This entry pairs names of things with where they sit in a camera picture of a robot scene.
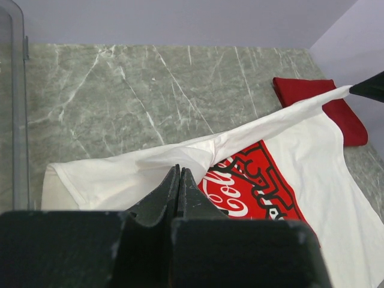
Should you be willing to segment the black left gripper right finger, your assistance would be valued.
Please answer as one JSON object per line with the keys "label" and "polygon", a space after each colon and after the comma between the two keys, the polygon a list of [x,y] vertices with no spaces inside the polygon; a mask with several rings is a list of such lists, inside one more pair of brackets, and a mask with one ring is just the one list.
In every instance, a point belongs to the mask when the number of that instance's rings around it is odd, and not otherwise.
{"label": "black left gripper right finger", "polygon": [[294,220],[234,220],[184,168],[172,220],[172,287],[330,287],[319,242]]}

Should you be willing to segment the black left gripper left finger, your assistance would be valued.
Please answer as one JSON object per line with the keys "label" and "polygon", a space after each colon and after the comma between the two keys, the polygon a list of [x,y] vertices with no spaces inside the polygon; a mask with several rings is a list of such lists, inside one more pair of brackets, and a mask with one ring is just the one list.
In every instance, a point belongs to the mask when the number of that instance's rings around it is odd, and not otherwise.
{"label": "black left gripper left finger", "polygon": [[125,211],[1,215],[2,287],[166,287],[180,168]]}

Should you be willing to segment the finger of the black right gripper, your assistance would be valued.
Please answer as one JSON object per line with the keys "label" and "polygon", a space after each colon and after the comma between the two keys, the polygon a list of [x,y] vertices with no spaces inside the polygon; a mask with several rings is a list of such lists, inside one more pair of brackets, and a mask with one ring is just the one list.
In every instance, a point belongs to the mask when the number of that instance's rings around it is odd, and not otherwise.
{"label": "finger of the black right gripper", "polygon": [[384,72],[353,85],[349,89],[352,95],[369,98],[374,101],[384,102]]}

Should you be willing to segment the white t shirt red print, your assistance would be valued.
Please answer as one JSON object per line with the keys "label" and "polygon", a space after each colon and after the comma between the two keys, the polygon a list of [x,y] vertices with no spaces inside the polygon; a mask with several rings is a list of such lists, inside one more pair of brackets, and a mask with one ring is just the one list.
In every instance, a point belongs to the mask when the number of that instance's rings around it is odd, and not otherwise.
{"label": "white t shirt red print", "polygon": [[232,130],[119,156],[51,163],[43,210],[123,210],[178,164],[235,219],[302,220],[314,230],[334,287],[383,281],[383,223],[352,175],[343,135],[322,106],[348,86]]}

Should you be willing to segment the folded red t shirt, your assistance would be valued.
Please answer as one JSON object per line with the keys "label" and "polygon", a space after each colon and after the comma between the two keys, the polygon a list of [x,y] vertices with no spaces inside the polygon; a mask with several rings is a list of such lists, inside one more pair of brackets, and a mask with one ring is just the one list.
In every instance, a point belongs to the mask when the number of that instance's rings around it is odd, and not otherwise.
{"label": "folded red t shirt", "polygon": [[[275,77],[274,91],[283,107],[329,92],[336,88],[333,80],[306,80]],[[340,128],[344,146],[364,146],[368,143],[368,132],[345,100],[332,100],[322,106],[326,115]]]}

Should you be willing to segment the clear plastic bin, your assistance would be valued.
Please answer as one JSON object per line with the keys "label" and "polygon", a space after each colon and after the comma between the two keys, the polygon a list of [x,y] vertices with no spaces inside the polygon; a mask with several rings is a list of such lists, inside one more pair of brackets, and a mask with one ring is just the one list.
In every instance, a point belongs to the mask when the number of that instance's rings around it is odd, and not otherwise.
{"label": "clear plastic bin", "polygon": [[14,1],[1,1],[1,213],[31,208],[24,17]]}

